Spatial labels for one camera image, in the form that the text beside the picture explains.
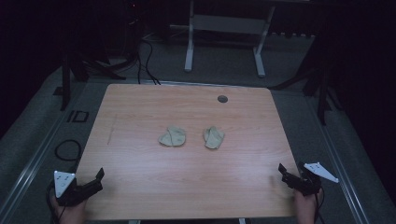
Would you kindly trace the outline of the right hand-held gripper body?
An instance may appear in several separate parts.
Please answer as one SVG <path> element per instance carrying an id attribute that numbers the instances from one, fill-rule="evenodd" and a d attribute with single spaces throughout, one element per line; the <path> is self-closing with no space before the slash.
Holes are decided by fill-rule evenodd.
<path id="1" fill-rule="evenodd" d="M 338 183 L 339 179 L 331 174 L 324 166 L 319 162 L 303 163 L 298 164 L 300 168 L 300 175 L 288 174 L 289 178 L 293 178 L 295 181 L 295 188 L 299 190 L 304 196 L 312 195 L 319 192 L 321 188 L 321 179 L 325 178 L 334 183 Z"/>

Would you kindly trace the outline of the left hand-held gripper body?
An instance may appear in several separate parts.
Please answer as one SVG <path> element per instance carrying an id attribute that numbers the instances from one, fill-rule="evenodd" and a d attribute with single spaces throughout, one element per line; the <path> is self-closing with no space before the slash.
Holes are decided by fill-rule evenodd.
<path id="1" fill-rule="evenodd" d="M 96 183 L 94 180 L 79 186 L 74 173 L 55 171 L 53 175 L 55 197 L 60 206 L 75 206 L 92 196 L 85 194 L 84 187 Z"/>

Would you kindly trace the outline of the beige sock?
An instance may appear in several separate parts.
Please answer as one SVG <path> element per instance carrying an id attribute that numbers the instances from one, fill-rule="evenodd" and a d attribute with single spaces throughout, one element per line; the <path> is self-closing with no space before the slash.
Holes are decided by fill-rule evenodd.
<path id="1" fill-rule="evenodd" d="M 209 149 L 218 149 L 223 142 L 225 133 L 215 126 L 204 131 L 205 146 Z"/>
<path id="2" fill-rule="evenodd" d="M 177 126 L 169 126 L 158 141 L 167 147 L 181 147 L 186 142 L 186 132 Z"/>

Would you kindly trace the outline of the person's left hand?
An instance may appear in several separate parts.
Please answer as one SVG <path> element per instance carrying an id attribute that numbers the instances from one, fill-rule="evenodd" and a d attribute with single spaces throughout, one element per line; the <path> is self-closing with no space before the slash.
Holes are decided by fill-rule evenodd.
<path id="1" fill-rule="evenodd" d="M 59 224 L 85 224 L 86 221 L 86 201 L 75 206 L 60 206 L 56 197 L 51 198 L 56 220 Z"/>

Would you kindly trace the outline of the person's right hand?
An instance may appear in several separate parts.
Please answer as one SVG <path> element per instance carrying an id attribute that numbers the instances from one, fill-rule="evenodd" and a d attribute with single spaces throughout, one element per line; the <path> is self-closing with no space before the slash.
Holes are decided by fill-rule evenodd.
<path id="1" fill-rule="evenodd" d="M 322 190 L 318 194 L 304 196 L 300 191 L 295 189 L 293 194 L 297 223 L 315 224 L 316 212 L 323 198 Z"/>

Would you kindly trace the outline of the black metal stand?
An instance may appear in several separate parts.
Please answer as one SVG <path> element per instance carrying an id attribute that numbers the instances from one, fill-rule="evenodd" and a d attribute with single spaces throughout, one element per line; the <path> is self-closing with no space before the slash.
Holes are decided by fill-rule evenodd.
<path id="1" fill-rule="evenodd" d="M 89 66 L 105 76 L 113 79 L 125 80 L 125 77 L 117 75 L 115 71 L 126 67 L 134 61 L 133 58 L 128 57 L 122 63 L 104 66 L 97 62 L 93 57 L 90 57 L 80 51 L 76 51 L 75 49 L 63 49 L 62 54 L 62 111 L 66 110 L 71 100 L 70 73 L 73 73 L 74 77 L 78 81 L 87 81 L 89 79 L 89 75 L 86 70 L 86 66 Z"/>
<path id="2" fill-rule="evenodd" d="M 340 39 L 337 35 L 324 33 L 317 35 L 305 54 L 296 75 L 280 84 L 269 87 L 269 90 L 280 91 L 307 79 L 303 87 L 303 94 L 304 96 L 313 96 L 318 92 L 317 116 L 320 123 L 325 125 L 327 90 L 331 79 L 331 71 L 336 64 L 339 51 Z"/>

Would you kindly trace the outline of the metal floor rail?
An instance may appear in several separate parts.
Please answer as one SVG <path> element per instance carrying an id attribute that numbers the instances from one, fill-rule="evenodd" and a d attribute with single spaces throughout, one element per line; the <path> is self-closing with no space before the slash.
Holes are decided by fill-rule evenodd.
<path id="1" fill-rule="evenodd" d="M 35 179 L 35 176 L 41 164 L 46 158 L 50 149 L 50 144 L 55 134 L 58 132 L 63 120 L 63 117 L 59 117 L 52 124 L 49 131 L 45 135 L 45 138 L 41 141 L 33 156 L 24 166 L 10 193 L 3 202 L 3 205 L 0 207 L 0 224 L 8 224 L 8 222 L 11 220 L 25 192 L 28 190 L 32 181 Z"/>
<path id="2" fill-rule="evenodd" d="M 339 185 L 343 191 L 343 194 L 346 198 L 346 202 L 351 211 L 352 216 L 355 219 L 357 224 L 371 224 L 362 205 L 361 200 L 357 194 L 357 191 L 354 185 L 351 182 L 347 174 L 347 170 L 343 165 L 341 158 L 338 154 L 337 148 L 330 136 L 329 130 L 325 125 L 322 125 L 318 116 L 316 105 L 318 104 L 315 99 L 308 97 L 305 99 L 306 103 L 310 109 L 310 113 L 312 114 L 316 125 L 318 126 L 319 132 L 324 139 L 324 145 L 332 164 L 332 168 L 339 179 Z"/>

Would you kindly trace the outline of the white desk frame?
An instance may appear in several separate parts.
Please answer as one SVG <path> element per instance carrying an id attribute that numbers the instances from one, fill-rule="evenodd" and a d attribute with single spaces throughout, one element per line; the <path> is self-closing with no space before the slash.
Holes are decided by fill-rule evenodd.
<path id="1" fill-rule="evenodd" d="M 258 45 L 255 46 L 252 50 L 258 77 L 265 77 L 266 73 L 262 61 L 262 50 L 264 46 L 264 41 L 269 32 L 270 24 L 274 16 L 275 10 L 275 7 L 269 7 L 267 17 L 263 20 L 212 16 L 196 14 L 194 12 L 194 0 L 190 0 L 188 26 L 189 38 L 185 57 L 184 71 L 190 72 L 192 70 L 194 54 L 193 35 L 195 31 L 200 30 L 222 33 L 258 35 L 260 37 L 260 41 Z"/>

